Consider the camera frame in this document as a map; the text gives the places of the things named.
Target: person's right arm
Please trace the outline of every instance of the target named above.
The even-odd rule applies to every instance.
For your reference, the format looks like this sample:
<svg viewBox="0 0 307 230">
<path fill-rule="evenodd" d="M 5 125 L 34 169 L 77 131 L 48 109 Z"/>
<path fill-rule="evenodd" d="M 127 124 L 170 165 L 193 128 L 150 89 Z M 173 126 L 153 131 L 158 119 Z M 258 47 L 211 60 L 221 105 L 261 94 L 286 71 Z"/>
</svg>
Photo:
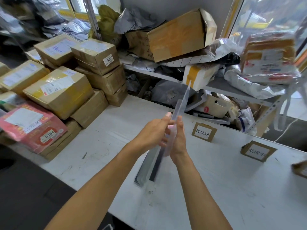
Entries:
<svg viewBox="0 0 307 230">
<path fill-rule="evenodd" d="M 232 229 L 187 153 L 181 116 L 170 156 L 178 170 L 192 230 Z"/>
</svg>

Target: person's left hand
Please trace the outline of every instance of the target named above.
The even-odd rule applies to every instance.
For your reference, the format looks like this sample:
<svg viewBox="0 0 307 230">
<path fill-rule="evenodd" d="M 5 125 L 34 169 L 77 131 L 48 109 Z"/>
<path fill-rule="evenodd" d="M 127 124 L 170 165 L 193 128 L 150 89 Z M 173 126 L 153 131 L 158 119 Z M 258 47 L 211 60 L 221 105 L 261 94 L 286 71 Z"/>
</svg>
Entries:
<svg viewBox="0 0 307 230">
<path fill-rule="evenodd" d="M 165 134 L 170 134 L 170 130 L 167 127 L 174 124 L 174 121 L 171 121 L 171 117 L 172 113 L 167 112 L 162 119 L 151 120 L 132 141 L 137 147 L 141 148 L 143 153 L 156 145 L 165 147 L 167 143 Z"/>
</svg>

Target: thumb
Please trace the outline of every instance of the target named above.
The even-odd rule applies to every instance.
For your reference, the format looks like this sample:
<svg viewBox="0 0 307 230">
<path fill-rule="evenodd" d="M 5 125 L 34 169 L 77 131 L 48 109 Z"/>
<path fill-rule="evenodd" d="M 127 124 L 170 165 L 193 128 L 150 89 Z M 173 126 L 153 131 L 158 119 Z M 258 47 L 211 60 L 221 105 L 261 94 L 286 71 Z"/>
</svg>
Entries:
<svg viewBox="0 0 307 230">
<path fill-rule="evenodd" d="M 169 122 L 171 121 L 171 117 L 172 117 L 172 113 L 167 112 L 166 115 L 160 121 L 161 128 L 165 129 L 169 125 Z"/>
<path fill-rule="evenodd" d="M 185 129 L 182 122 L 182 116 L 179 115 L 177 118 L 177 135 L 184 136 L 185 135 Z"/>
</svg>

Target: person's right hand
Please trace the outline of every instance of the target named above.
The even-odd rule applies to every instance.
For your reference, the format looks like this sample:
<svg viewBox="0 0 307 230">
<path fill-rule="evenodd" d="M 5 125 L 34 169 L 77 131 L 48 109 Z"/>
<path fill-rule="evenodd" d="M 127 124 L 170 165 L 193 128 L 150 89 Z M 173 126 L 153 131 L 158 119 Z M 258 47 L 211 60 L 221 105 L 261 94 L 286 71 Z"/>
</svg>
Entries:
<svg viewBox="0 0 307 230">
<path fill-rule="evenodd" d="M 170 156 L 175 165 L 182 161 L 187 156 L 186 140 L 185 140 L 185 129 L 182 122 L 182 116 L 177 118 L 177 135 L 174 140 L 173 148 Z"/>
</svg>

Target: hand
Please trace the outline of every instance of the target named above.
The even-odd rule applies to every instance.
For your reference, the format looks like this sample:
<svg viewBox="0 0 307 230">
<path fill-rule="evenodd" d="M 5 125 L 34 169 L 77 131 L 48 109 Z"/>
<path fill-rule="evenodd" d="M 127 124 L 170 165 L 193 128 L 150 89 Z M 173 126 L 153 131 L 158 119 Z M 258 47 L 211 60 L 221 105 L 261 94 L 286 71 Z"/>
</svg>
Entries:
<svg viewBox="0 0 307 230">
<path fill-rule="evenodd" d="M 168 112 L 162 119 L 154 119 L 146 124 L 140 133 L 132 140 L 142 153 L 150 150 L 156 145 L 166 146 L 167 138 L 165 134 L 170 134 L 168 125 L 173 125 L 171 121 L 172 113 Z"/>
<path fill-rule="evenodd" d="M 182 116 L 177 118 L 177 135 L 170 156 L 175 165 L 188 155 Z"/>
</svg>

